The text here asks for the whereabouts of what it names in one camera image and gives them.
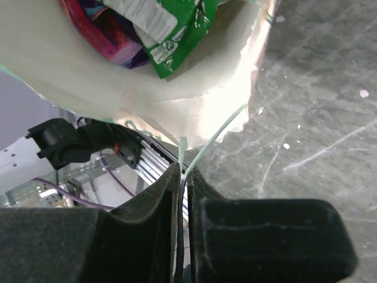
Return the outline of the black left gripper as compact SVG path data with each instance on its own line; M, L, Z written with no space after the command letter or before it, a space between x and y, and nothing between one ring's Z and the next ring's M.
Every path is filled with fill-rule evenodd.
M123 126L92 120L75 128L64 119L48 120L28 130L55 170L71 163L86 163L92 154L112 149L129 167L136 168L141 155L141 136Z

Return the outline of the green Fox's candy packet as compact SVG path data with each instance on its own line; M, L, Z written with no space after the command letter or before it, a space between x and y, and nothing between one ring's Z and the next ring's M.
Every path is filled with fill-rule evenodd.
M187 59L208 33L226 1L102 1L131 21L161 79Z

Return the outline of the green printed paper bag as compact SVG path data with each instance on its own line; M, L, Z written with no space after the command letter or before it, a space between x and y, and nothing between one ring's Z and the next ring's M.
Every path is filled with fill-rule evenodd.
M57 1L1 2L1 65L39 96L189 148L243 130L275 14L275 1L229 1L169 78L108 62Z

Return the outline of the purple Fox's candy packet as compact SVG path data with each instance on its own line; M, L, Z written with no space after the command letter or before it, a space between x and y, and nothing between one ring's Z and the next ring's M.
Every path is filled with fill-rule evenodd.
M107 61L133 69L150 62L133 23L101 1L59 1L80 35Z

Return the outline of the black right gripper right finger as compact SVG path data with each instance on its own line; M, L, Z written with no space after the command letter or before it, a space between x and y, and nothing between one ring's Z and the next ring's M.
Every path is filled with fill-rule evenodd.
M188 282L339 282L358 257L338 211L320 199L228 199L188 176Z

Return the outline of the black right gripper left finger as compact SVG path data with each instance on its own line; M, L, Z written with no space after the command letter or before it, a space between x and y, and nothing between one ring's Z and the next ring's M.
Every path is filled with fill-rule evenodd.
M180 167L106 212L1 210L2 282L171 282Z

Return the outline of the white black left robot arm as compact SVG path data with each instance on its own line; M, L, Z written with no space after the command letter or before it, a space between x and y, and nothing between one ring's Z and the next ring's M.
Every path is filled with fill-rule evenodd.
M134 169L142 138L123 126L93 120L74 127L64 119L51 119L1 150L1 193L71 163L86 163L92 154L112 149Z

